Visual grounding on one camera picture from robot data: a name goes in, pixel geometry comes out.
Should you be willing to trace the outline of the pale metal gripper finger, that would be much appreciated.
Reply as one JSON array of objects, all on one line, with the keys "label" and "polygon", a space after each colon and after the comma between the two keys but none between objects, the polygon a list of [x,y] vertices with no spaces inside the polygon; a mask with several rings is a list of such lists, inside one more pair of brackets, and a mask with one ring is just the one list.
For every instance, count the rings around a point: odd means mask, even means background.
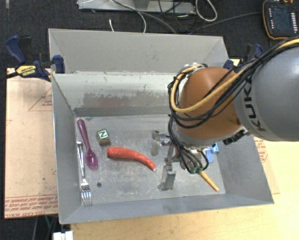
[{"label": "pale metal gripper finger", "polygon": [[166,132],[153,131],[152,132],[152,146],[151,155],[157,156],[159,154],[159,149],[162,146],[168,146],[170,144],[170,136]]},{"label": "pale metal gripper finger", "polygon": [[173,166],[171,164],[165,164],[162,170],[162,178],[159,189],[161,191],[172,190],[174,188],[175,178],[176,171],[173,170]]}]

